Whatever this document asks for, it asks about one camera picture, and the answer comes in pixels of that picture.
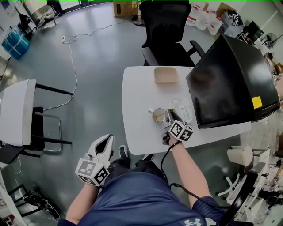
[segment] black monitor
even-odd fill
[[[187,76],[200,129],[260,120],[279,97],[260,50],[221,35]]]
[[[244,33],[246,33],[246,32],[248,33],[249,39],[253,43],[263,34],[263,31],[253,21],[248,26],[246,26],[244,28]]]

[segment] wrist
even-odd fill
[[[84,189],[93,192],[93,191],[99,190],[99,187],[85,183]]]
[[[172,151],[178,149],[181,146],[183,146],[182,142],[179,143],[179,144],[176,144],[174,147],[172,147]]]

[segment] black office chair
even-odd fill
[[[143,1],[140,6],[146,28],[146,42],[142,46],[145,66],[194,67],[190,55],[204,56],[196,41],[186,52],[180,43],[191,5],[189,1]]]

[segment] chair armrest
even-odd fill
[[[204,50],[200,47],[200,45],[196,42],[196,41],[190,41],[191,45],[193,46],[193,48],[191,48],[187,53],[188,55],[192,55],[193,53],[197,52],[200,57],[202,58],[205,54]]]
[[[149,47],[145,47],[142,49],[142,54],[150,66],[159,66],[155,56],[153,55],[152,51]]]

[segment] cardboard box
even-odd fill
[[[222,14],[227,11],[227,10],[232,10],[232,11],[237,11],[236,9],[232,8],[231,6],[221,2],[220,6],[218,7],[218,9],[216,10],[216,15],[218,17],[221,17]]]
[[[138,14],[138,1],[113,1],[114,17],[136,16]]]

